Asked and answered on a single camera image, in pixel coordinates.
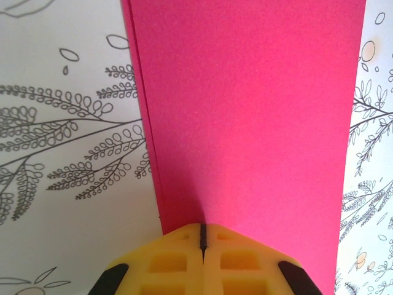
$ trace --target white paper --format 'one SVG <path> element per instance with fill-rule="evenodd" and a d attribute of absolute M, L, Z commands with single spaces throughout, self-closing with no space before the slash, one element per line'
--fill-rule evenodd
<path fill-rule="evenodd" d="M 368 0 L 346 161 L 335 294 L 393 294 L 392 28 L 391 1 Z"/>
<path fill-rule="evenodd" d="M 120 1 L 1 1 L 0 56 L 0 294 L 87 294 L 162 234 Z"/>

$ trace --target yellow plastic tool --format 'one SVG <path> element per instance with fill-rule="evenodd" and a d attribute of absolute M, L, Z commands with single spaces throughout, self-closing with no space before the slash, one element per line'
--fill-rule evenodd
<path fill-rule="evenodd" d="M 88 295 L 321 295 L 300 264 L 214 224 L 190 224 L 109 265 Z"/>

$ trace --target pink cardstock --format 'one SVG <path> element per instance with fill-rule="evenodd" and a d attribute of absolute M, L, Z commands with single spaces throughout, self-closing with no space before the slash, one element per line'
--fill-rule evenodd
<path fill-rule="evenodd" d="M 227 226 L 333 294 L 365 1 L 123 7 L 164 233 Z"/>

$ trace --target pink paper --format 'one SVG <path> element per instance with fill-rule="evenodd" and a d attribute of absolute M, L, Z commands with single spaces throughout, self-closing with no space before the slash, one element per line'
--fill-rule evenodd
<path fill-rule="evenodd" d="M 333 294 L 365 1 L 124 5 L 164 232 L 219 223 Z"/>

